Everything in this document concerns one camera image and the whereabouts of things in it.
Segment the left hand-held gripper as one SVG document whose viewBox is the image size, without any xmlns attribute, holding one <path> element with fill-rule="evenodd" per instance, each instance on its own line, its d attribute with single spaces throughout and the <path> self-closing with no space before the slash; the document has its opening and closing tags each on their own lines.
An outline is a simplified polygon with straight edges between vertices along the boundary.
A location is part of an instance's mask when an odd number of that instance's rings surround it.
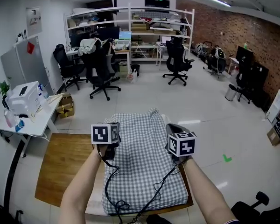
<svg viewBox="0 0 280 224">
<path fill-rule="evenodd" d="M 99 154 L 101 146 L 106 147 L 103 160 L 114 160 L 115 148 L 121 143 L 119 122 L 91 125 L 91 143 L 97 146 Z"/>
</svg>

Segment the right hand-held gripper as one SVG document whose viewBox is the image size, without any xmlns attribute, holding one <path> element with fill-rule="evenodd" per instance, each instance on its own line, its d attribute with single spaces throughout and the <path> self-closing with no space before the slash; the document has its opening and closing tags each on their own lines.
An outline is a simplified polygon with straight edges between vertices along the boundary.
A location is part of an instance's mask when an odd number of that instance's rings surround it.
<svg viewBox="0 0 280 224">
<path fill-rule="evenodd" d="M 174 164 L 184 164 L 195 152 L 196 134 L 172 123 L 166 124 L 166 131 L 167 153 L 171 155 Z"/>
</svg>

